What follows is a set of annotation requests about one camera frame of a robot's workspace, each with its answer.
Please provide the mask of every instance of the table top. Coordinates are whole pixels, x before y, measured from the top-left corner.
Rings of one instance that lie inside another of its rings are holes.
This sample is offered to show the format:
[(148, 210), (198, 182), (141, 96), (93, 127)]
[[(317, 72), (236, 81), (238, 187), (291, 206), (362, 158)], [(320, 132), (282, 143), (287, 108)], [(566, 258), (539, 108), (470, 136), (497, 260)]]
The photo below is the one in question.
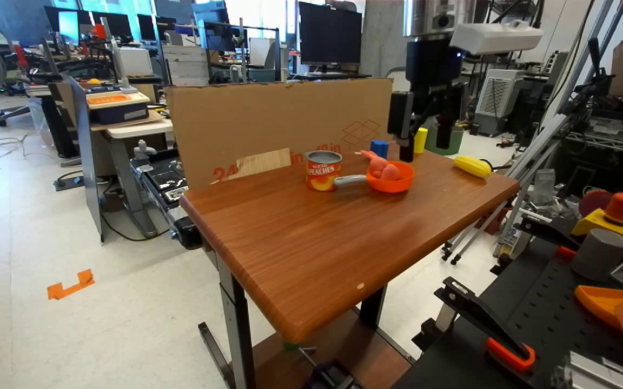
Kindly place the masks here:
[(141, 91), (107, 91), (88, 96), (90, 110), (108, 110), (133, 105), (149, 105), (149, 98)]
[(139, 139), (139, 136), (152, 136), (152, 134), (167, 134), (171, 129), (173, 129), (173, 121), (165, 120), (157, 110), (149, 110), (148, 120), (91, 126), (91, 132), (108, 132), (111, 139)]
[(183, 206), (282, 338), (301, 344), (517, 192), (442, 155), (413, 166), (406, 194), (315, 192), (291, 166), (189, 190)]
[(48, 96), (53, 96), (48, 84), (30, 84), (30, 83), (27, 83), (24, 89), (27, 89), (27, 96), (30, 96), (30, 98), (48, 98)]

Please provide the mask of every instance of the cardboard sheet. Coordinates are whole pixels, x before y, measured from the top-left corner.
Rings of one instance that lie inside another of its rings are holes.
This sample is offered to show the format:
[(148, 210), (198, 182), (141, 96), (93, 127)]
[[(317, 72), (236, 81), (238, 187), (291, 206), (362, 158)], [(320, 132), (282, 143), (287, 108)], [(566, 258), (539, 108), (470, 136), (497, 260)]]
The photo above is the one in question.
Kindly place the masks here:
[(291, 149), (300, 169), (309, 149), (354, 158), (388, 136), (389, 93), (389, 81), (338, 81), (175, 86), (167, 102), (189, 187), (204, 188), (277, 149)]

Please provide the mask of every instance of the orange tape on floor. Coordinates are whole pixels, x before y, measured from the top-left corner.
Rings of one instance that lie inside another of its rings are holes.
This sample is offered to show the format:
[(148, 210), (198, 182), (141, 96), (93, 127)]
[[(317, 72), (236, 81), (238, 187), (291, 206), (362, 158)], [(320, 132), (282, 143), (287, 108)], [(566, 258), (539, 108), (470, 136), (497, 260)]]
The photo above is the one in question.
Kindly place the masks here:
[(90, 268), (90, 271), (78, 272), (78, 284), (77, 286), (69, 286), (69, 287), (63, 287), (62, 284), (48, 286), (48, 299), (50, 301), (62, 301), (62, 299), (65, 299), (69, 294), (77, 294), (78, 290), (85, 290), (85, 287), (90, 287), (93, 284), (96, 284), (93, 282), (93, 272)]

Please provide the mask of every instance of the concrete floor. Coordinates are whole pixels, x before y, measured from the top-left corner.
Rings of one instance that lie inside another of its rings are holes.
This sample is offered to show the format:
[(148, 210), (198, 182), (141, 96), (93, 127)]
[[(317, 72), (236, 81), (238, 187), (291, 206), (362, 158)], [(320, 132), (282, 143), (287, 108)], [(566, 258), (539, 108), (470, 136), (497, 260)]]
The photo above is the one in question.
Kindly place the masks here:
[[(0, 108), (24, 102), (0, 98)], [(505, 164), (510, 152), (493, 143), (465, 136), (464, 149)], [(170, 236), (128, 243), (111, 234), (101, 245), (85, 192), (53, 187), (77, 169), (57, 164), (30, 116), (0, 129), (0, 387), (226, 387), (198, 329), (205, 321), (220, 344), (227, 344), (217, 271), (205, 254), (184, 252)], [(492, 249), (488, 236), (460, 267), (431, 254), (410, 268), (389, 284), (381, 327), (420, 356), (411, 338), (440, 311), (434, 290), (444, 276), (486, 290), (493, 282)], [(75, 284), (88, 268), (96, 286), (48, 301), (48, 286)], [(273, 334), (256, 304), (251, 330), (253, 341)]]

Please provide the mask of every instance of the black bar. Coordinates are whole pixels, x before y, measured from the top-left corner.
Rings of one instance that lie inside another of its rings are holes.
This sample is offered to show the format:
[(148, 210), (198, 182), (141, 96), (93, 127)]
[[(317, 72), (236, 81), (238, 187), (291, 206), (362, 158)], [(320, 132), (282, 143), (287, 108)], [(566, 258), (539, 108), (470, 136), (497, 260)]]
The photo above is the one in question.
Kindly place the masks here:
[(220, 371), (224, 374), (224, 380), (227, 383), (227, 387), (235, 387), (231, 368), (226, 361), (226, 355), (224, 355), (217, 338), (210, 334), (205, 322), (200, 324), (200, 334), (201, 334), (201, 339), (204, 339), (213, 361), (217, 364)]
[(45, 114), (59, 158), (65, 158), (65, 160), (78, 158), (75, 134), (68, 129), (68, 123), (63, 121), (63, 116), (57, 112), (53, 96), (41, 98), (41, 110)]
[(380, 329), (384, 301), (386, 301), (386, 286), (362, 303), (359, 322), (371, 329)]
[(226, 271), (226, 267), (221, 268), (221, 294), (231, 355), (235, 387), (253, 389), (256, 369), (247, 299), (243, 286)]

